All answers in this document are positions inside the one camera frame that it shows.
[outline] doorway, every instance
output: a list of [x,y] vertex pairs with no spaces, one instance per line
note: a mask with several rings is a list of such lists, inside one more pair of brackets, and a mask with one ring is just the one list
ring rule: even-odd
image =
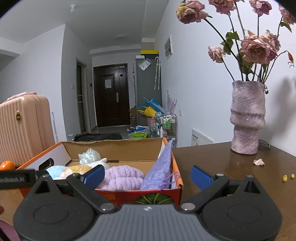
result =
[[86,77],[86,66],[77,61],[76,65],[76,90],[77,90],[77,108],[78,108],[78,118],[79,118],[79,126],[80,132],[86,133],[86,119],[85,119],[85,96],[84,96],[84,87],[83,83],[86,82],[84,78]]
[[94,67],[98,127],[130,125],[127,64]]

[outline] yellow plush toy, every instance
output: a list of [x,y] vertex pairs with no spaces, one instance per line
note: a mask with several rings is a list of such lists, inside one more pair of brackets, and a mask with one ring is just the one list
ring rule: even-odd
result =
[[72,166],[63,170],[59,177],[61,179],[66,179],[67,176],[70,176],[73,173],[79,173],[80,175],[83,175],[84,173],[88,172],[90,169],[91,167],[86,165]]

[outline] pink ceramic vase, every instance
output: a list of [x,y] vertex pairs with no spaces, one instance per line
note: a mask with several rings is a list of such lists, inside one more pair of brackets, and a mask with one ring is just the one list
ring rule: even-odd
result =
[[231,149],[240,154],[258,152],[259,129],[265,125],[264,84],[257,81],[232,82],[230,122],[234,124]]

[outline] black bag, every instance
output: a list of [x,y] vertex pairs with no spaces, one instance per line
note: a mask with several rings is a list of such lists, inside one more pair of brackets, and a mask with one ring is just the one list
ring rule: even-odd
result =
[[119,132],[105,133],[105,134],[79,134],[74,137],[73,141],[103,141],[103,140],[122,140],[122,136]]

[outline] pink suitcase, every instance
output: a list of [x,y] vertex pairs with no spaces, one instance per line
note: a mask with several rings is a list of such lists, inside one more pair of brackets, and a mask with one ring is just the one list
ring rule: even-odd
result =
[[21,166],[54,144],[46,97],[22,93],[0,104],[0,163]]

